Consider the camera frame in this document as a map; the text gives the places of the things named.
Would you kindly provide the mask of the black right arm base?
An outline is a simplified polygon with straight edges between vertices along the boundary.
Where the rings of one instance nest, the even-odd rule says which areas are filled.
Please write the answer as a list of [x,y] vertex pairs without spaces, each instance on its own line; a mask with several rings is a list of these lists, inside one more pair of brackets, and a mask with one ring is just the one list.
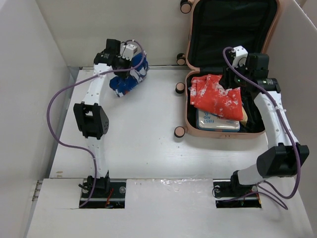
[[233,188],[230,179],[214,179],[212,194],[216,208],[261,208],[258,187],[243,185]]

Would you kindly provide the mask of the pink hard-shell suitcase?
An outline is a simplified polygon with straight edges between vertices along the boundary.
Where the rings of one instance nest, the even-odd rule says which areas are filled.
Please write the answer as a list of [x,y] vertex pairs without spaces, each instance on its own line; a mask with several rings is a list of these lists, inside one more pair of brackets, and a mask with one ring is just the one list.
[[251,139],[264,133],[262,117],[251,94],[242,90],[242,102],[247,121],[237,132],[203,130],[199,126],[198,110],[190,104],[191,80],[195,76],[224,74],[225,47],[243,46],[250,53],[265,53],[280,17],[280,0],[182,0],[180,10],[191,14],[191,27],[186,53],[177,55],[179,65],[186,64],[190,72],[175,91],[185,95],[185,125],[174,135],[186,133],[197,137]]

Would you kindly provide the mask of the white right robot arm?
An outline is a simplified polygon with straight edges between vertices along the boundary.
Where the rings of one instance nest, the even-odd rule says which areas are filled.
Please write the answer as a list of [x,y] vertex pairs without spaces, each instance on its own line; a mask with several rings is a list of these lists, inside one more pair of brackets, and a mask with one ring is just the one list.
[[248,185],[267,183],[269,178],[296,177],[290,195],[278,194],[290,199],[298,189],[301,166],[309,155],[309,149],[299,143],[290,128],[277,79],[268,77],[269,56],[227,47],[223,50],[223,57],[236,76],[246,82],[261,114],[268,142],[268,150],[258,156],[254,165],[233,173],[230,192],[241,195]]

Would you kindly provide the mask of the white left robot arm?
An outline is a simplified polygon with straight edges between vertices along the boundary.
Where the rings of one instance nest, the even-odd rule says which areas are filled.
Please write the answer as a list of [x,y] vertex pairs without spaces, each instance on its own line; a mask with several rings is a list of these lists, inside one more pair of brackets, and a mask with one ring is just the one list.
[[106,48],[94,59],[94,75],[87,94],[81,103],[73,107],[80,132],[86,139],[88,151],[92,153],[94,174],[80,187],[88,191],[90,197],[106,196],[110,192],[110,181],[106,169],[104,137],[108,131],[109,119],[102,108],[105,84],[119,77],[126,79],[130,75],[132,59],[138,47],[118,40],[108,39]]

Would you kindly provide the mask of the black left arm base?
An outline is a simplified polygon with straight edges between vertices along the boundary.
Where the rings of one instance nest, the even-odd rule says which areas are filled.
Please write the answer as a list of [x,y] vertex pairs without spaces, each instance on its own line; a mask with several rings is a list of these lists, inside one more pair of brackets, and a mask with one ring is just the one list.
[[82,209],[124,209],[126,195],[126,181],[113,180],[110,182],[109,192],[97,191],[95,189],[91,199],[85,204],[89,192],[82,190],[79,207]]

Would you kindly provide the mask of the white first aid tin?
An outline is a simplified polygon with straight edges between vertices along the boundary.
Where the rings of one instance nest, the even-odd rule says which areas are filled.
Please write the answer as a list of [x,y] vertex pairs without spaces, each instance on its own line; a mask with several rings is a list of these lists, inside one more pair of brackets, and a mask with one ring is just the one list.
[[239,121],[225,119],[202,110],[196,111],[196,120],[197,128],[200,130],[220,132],[238,132],[240,130]]

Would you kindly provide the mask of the red white patterned garment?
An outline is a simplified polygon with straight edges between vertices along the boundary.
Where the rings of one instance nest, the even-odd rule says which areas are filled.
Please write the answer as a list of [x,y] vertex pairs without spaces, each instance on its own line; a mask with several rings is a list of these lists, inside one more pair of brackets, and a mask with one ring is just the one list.
[[224,89],[220,85],[221,75],[193,77],[190,87],[190,104],[196,109],[225,119],[244,119],[241,89]]

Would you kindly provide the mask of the blue white patterned garment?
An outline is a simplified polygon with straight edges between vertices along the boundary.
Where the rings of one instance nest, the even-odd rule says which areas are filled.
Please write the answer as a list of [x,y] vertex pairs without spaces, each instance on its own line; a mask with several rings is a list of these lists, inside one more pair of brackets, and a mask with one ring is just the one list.
[[116,76],[109,81],[109,87],[115,92],[118,97],[123,97],[128,92],[133,90],[138,84],[145,80],[147,72],[149,70],[149,64],[147,61],[147,53],[144,51],[145,57],[142,64],[130,71],[130,75],[127,78]]

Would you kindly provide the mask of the large cream cosmetic tube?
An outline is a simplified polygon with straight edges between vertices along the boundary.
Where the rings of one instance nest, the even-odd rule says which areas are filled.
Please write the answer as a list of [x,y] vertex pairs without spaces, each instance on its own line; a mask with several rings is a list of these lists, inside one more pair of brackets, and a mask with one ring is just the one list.
[[243,126],[246,126],[247,122],[248,122],[248,116],[247,116],[247,113],[245,111],[244,108],[242,108],[242,113],[243,113],[243,119],[240,121],[240,123],[243,125]]

